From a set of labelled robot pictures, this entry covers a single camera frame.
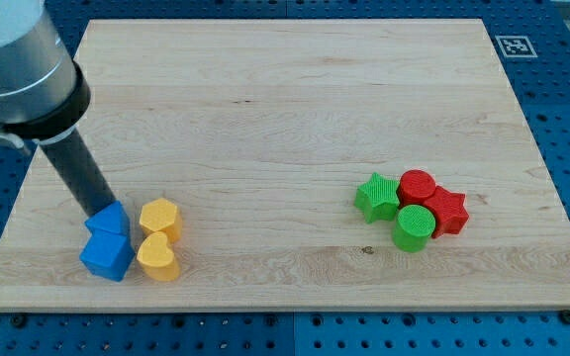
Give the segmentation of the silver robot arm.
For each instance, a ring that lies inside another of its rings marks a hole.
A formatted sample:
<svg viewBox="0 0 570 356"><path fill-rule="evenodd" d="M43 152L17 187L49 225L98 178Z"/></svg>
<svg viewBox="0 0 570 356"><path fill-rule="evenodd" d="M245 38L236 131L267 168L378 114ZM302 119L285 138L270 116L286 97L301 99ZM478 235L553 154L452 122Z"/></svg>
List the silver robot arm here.
<svg viewBox="0 0 570 356"><path fill-rule="evenodd" d="M90 89L42 0L0 0L0 145L55 144L76 129Z"/></svg>

